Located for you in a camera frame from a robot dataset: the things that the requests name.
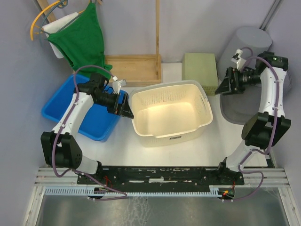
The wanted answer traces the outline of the grey slotted laundry basket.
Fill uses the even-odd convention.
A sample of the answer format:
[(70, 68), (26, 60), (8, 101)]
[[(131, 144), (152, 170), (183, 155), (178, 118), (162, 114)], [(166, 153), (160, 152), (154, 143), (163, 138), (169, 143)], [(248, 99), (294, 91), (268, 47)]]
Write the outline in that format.
[[(261, 74), (261, 71), (255, 71), (258, 75)], [(218, 75), (220, 81), (223, 81), (224, 77), (225, 75)], [(260, 100), (261, 84), (249, 85), (242, 94), (221, 95), (221, 111), (227, 121), (243, 125), (258, 112)]]

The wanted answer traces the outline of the blue plastic tub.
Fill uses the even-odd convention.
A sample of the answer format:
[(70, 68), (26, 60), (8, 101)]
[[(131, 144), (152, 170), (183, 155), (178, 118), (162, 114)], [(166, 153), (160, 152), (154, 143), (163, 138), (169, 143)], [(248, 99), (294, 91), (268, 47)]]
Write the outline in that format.
[[(47, 101), (41, 110), (41, 114), (45, 118), (58, 123), (70, 105), (74, 88), (73, 76), (70, 76)], [(79, 133), (91, 140), (105, 142), (120, 118), (118, 115), (108, 113), (104, 106), (93, 105), (87, 112), (79, 128)]]

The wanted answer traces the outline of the pale green plastic tray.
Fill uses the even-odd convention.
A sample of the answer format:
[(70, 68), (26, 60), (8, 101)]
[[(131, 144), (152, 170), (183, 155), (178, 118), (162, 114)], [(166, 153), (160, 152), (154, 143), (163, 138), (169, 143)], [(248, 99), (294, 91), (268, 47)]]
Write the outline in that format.
[(218, 87), (215, 55), (185, 53), (182, 60), (182, 80), (195, 80), (202, 86), (207, 96), (215, 96)]

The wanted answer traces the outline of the cream plastic basket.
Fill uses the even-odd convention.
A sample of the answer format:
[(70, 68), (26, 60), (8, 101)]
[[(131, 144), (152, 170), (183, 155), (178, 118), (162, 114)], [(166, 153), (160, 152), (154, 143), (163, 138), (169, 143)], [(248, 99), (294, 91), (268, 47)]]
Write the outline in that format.
[(129, 97), (132, 125), (144, 147), (182, 143), (202, 135), (213, 121), (208, 97), (194, 80), (136, 89)]

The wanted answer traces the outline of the grey round plastic bin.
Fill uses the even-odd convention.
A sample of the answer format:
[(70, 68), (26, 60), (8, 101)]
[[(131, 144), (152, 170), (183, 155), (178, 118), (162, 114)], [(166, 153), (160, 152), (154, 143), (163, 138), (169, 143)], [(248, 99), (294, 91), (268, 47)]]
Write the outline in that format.
[(268, 50), (271, 44), (272, 38), (264, 30), (252, 26), (238, 28), (217, 61), (218, 75), (223, 77), (228, 67), (236, 66), (236, 64), (231, 61), (231, 58), (238, 48), (249, 47), (252, 49), (253, 55), (257, 56), (263, 51)]

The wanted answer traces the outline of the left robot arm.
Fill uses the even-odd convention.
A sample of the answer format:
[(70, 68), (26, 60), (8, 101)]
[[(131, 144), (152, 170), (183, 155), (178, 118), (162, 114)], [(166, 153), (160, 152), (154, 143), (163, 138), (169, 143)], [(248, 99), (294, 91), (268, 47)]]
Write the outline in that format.
[(87, 173), (88, 179), (95, 184), (103, 181), (104, 172), (99, 169), (100, 163), (83, 154), (76, 135), (86, 114), (94, 105), (106, 107), (110, 114), (134, 118), (128, 94), (120, 94), (126, 80), (119, 80), (115, 76), (112, 79), (111, 93), (106, 90), (109, 80), (99, 73), (92, 74), (87, 82), (74, 83), (72, 99), (64, 115), (50, 132), (43, 132), (40, 138), (45, 162), (53, 170), (57, 167), (68, 168)]

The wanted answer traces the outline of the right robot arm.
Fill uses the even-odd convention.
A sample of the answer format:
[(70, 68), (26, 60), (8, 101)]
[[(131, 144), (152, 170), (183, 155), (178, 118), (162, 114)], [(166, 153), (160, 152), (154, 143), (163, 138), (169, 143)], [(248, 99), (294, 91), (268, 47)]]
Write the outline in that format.
[(242, 141), (237, 149), (218, 166), (216, 180), (221, 184), (242, 178), (243, 167), (256, 154), (267, 155), (289, 130), (291, 120), (285, 118), (283, 88), (288, 70), (288, 59), (264, 51), (258, 56), (242, 58), (243, 49), (236, 50), (226, 75), (216, 89), (217, 95), (242, 94), (246, 86), (261, 84), (258, 113), (242, 129)]

